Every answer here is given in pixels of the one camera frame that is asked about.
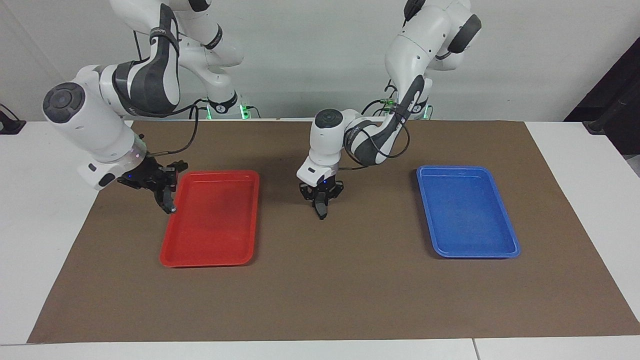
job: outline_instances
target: cable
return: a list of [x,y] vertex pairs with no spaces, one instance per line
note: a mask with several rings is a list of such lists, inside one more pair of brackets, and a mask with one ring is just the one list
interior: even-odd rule
[[[411,144],[411,134],[409,133],[409,129],[405,126],[404,122],[400,121],[400,126],[404,129],[405,133],[406,133],[406,144],[404,145],[404,148],[398,152],[395,155],[391,155],[391,154],[385,154],[384,152],[382,152],[382,150],[380,150],[380,148],[376,145],[376,142],[373,140],[373,137],[363,128],[359,129],[358,132],[363,132],[365,135],[367,135],[367,137],[369,138],[369,141],[371,141],[371,143],[373,144],[373,147],[376,149],[376,152],[382,156],[384,156],[387,159],[395,159],[400,157],[400,155],[404,154],[407,149],[409,149],[409,145]],[[338,170],[360,170],[363,168],[367,168],[370,167],[368,165],[363,165],[361,162],[359,162],[356,158],[355,155],[351,153],[351,151],[349,151],[349,149],[347,147],[344,148],[345,152],[347,153],[347,155],[358,165],[360,165],[359,167],[345,167],[345,168],[338,168]]]
[[382,103],[383,99],[378,99],[378,100],[373,100],[372,102],[370,102],[367,106],[364,107],[364,110],[362,110],[361,114],[364,115],[365,112],[367,112],[367,110],[371,107],[374,106],[376,103]]
[[16,121],[20,121],[20,118],[18,118],[18,116],[16,116],[16,114],[14,114],[13,111],[11,111],[11,109],[7,108],[4,104],[0,104],[0,106],[2,106],[6,111],[9,111],[9,113],[13,115],[13,117],[15,117]]
[[174,150],[174,151],[154,152],[152,154],[148,154],[147,157],[155,158],[155,157],[158,157],[158,156],[177,154],[179,152],[185,151],[186,149],[188,149],[191,146],[191,144],[193,143],[193,140],[195,140],[195,138],[196,138],[196,134],[198,133],[198,123],[199,123],[199,120],[200,120],[200,110],[206,110],[207,109],[207,108],[199,108],[198,104],[200,102],[204,102],[204,100],[198,99],[192,105],[189,105],[189,106],[184,108],[184,110],[189,110],[189,119],[193,119],[193,115],[194,115],[194,112],[195,112],[195,123],[193,124],[193,133],[191,134],[191,138],[189,139],[189,142],[187,143],[187,145],[183,146],[181,149]]
[[450,51],[447,51],[447,53],[446,53],[446,54],[444,54],[444,55],[442,55],[442,56],[438,56],[438,55],[436,55],[436,60],[441,60],[441,61],[442,61],[442,60],[444,60],[444,59],[448,58],[448,57],[449,57],[449,55],[451,55],[451,52],[450,52]]
[[378,109],[378,110],[374,111],[372,116],[382,116],[382,113],[383,113],[384,111],[385,111],[385,107],[383,106],[382,108],[380,108],[380,109]]
[[393,84],[391,83],[391,79],[389,79],[389,82],[388,82],[388,83],[387,83],[387,85],[385,86],[385,92],[387,92],[387,90],[389,90],[389,88],[393,89],[393,91],[391,92],[391,95],[389,95],[389,97],[393,97],[393,96],[394,96],[394,94],[395,94],[396,92],[398,92],[398,88],[397,88],[395,85],[393,85]]
[[133,39],[136,41],[136,49],[138,50],[138,57],[140,58],[140,61],[142,61],[142,53],[140,52],[140,43],[138,42],[138,33],[135,30],[133,31]]
[[262,115],[260,115],[260,110],[258,110],[258,108],[256,108],[255,106],[247,106],[247,109],[255,109],[255,112],[258,113],[258,119],[262,119]]

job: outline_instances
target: black object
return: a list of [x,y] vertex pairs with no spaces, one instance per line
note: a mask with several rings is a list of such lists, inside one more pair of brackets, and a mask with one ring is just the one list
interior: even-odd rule
[[251,110],[254,109],[256,113],[258,113],[258,118],[262,118],[262,115],[260,115],[260,110],[258,110],[258,108],[256,108],[255,106],[247,106],[247,109]]
[[136,42],[136,50],[138,50],[138,59],[142,61],[142,53],[140,52],[140,41],[138,41],[138,33],[133,31],[133,40]]
[[237,101],[238,101],[237,92],[234,92],[234,95],[231,99],[224,102],[214,102],[211,100],[207,100],[207,102],[209,103],[209,106],[211,106],[213,110],[215,110],[216,113],[219,113],[219,114],[228,113],[229,109],[231,109],[237,103]]
[[84,89],[80,85],[62,83],[47,92],[42,110],[49,120],[64,124],[80,111],[85,99]]
[[424,0],[408,0],[404,6],[404,22],[407,23],[422,10]]
[[336,109],[325,109],[316,115],[316,126],[320,129],[331,129],[340,125],[342,113]]
[[221,41],[222,41],[222,27],[218,25],[218,32],[216,33],[216,36],[213,37],[213,40],[211,40],[211,42],[209,42],[204,47],[207,50],[213,50],[213,48],[218,46],[218,44],[220,44]]
[[191,9],[197,13],[208,9],[210,4],[207,4],[207,0],[189,0],[189,5],[191,5]]
[[300,183],[300,193],[305,197],[305,200],[311,200],[311,206],[316,210],[320,220],[324,220],[327,216],[329,199],[338,197],[343,189],[344,183],[336,180],[335,175],[324,179],[316,187]]
[[113,175],[112,173],[108,173],[105,176],[103,176],[102,179],[100,179],[100,181],[98,182],[98,185],[100,185],[101,187],[105,187],[115,179],[116,179],[116,175]]
[[362,115],[365,115],[364,113],[366,113],[366,112],[367,112],[367,110],[368,110],[371,106],[373,106],[373,105],[375,105],[375,104],[381,104],[383,101],[384,101],[384,99],[373,100],[372,102],[370,102],[369,104],[367,104],[367,106],[365,106],[365,107],[364,107],[364,109],[363,109],[360,113],[361,113]]
[[442,60],[444,60],[444,59],[446,59],[446,58],[450,57],[450,56],[451,56],[451,53],[452,53],[452,52],[447,51],[447,53],[446,53],[446,54],[444,54],[444,55],[442,55],[442,56],[438,56],[438,55],[436,55],[436,60],[440,60],[440,61],[442,61]]
[[12,120],[9,119],[2,111],[0,111],[0,123],[2,123],[2,128],[0,128],[0,135],[16,135],[20,133],[20,130],[24,127],[24,124],[27,122],[24,120]]
[[[182,151],[185,151],[186,149],[188,149],[191,144],[193,143],[193,140],[196,140],[196,135],[198,134],[198,121],[199,121],[199,113],[200,110],[206,110],[207,108],[199,108],[198,107],[198,103],[200,103],[201,100],[197,100],[196,102],[193,103],[193,105],[188,106],[185,109],[190,109],[189,111],[189,119],[191,119],[193,117],[193,114],[195,113],[195,121],[193,122],[193,132],[191,133],[191,138],[189,139],[189,142],[187,143],[187,145],[181,147],[178,150],[173,150],[173,151],[161,151],[161,152],[154,152],[153,154],[149,154],[147,153],[147,157],[148,158],[156,158],[158,156],[165,156],[165,155],[172,155],[172,154],[178,154]],[[138,135],[138,138],[143,139],[145,137],[144,134],[140,134]]]
[[640,38],[564,119],[605,133],[622,155],[640,154]]
[[119,177],[118,182],[136,190],[151,190],[160,208],[171,214],[176,212],[172,193],[178,185],[178,174],[187,168],[189,164],[182,160],[164,167],[155,158],[145,157],[138,167]]
[[480,18],[476,14],[471,15],[453,40],[451,40],[451,44],[449,44],[447,50],[454,54],[462,53],[481,28],[482,22]]
[[592,135],[604,135],[604,127],[607,123],[617,117],[625,107],[634,101],[640,99],[640,75],[636,78],[631,87],[610,107],[608,107],[604,114],[602,114],[598,120],[583,121],[584,127],[587,128]]
[[385,86],[385,92],[387,92],[387,90],[389,89],[393,90],[391,92],[391,95],[389,95],[389,97],[392,97],[396,92],[398,92],[398,88],[396,88],[396,86],[391,83],[391,79],[389,79],[389,81],[387,82],[387,85]]

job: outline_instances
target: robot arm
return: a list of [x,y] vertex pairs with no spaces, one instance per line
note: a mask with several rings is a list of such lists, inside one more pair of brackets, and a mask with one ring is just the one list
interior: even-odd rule
[[[376,125],[355,110],[323,110],[312,124],[311,149],[297,176],[303,181],[303,196],[312,201],[320,219],[326,216],[328,200],[343,188],[335,180],[342,148],[363,167],[397,157],[399,154],[390,152],[398,134],[414,106],[426,102],[431,90],[432,81],[425,78],[425,71],[435,61],[440,63],[434,67],[443,70],[457,66],[460,57],[452,54],[461,54],[481,27],[464,0],[409,0],[405,17],[405,27],[385,56],[387,72],[398,91],[396,106],[382,124]],[[450,56],[454,61],[443,63]]]
[[[209,3],[204,0],[111,0],[116,13],[131,28],[149,35],[149,58],[119,65],[84,67],[72,81],[55,86],[46,95],[43,102],[46,119],[91,155],[92,160],[80,165],[78,171],[96,190],[117,179],[132,188],[153,191],[156,202],[165,212],[176,211],[171,194],[176,189],[178,173],[188,165],[182,160],[167,167],[160,165],[149,155],[142,136],[127,127],[122,117],[166,117],[173,113],[180,100],[177,67],[183,48],[188,53],[192,48],[205,49],[222,43],[218,35],[220,27],[216,23],[212,27],[211,22],[205,20],[209,18],[205,16]],[[188,35],[208,40],[203,43]],[[227,63],[239,63],[235,55],[227,53]],[[207,62],[205,51],[200,57],[192,54],[186,60],[186,63],[190,63],[189,60]]]
[[230,76],[222,69],[244,60],[240,45],[223,31],[211,0],[172,0],[172,8],[186,36],[180,45],[179,65],[191,71],[205,87],[211,108],[231,114],[239,96]]

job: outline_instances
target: white table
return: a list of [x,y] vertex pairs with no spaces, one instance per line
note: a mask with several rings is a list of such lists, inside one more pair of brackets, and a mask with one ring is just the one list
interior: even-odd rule
[[[527,127],[640,317],[640,179],[608,139],[581,124]],[[0,137],[0,154],[0,344],[16,344],[1,346],[0,359],[640,358],[640,336],[24,345],[97,192],[76,175],[87,155],[46,122]]]

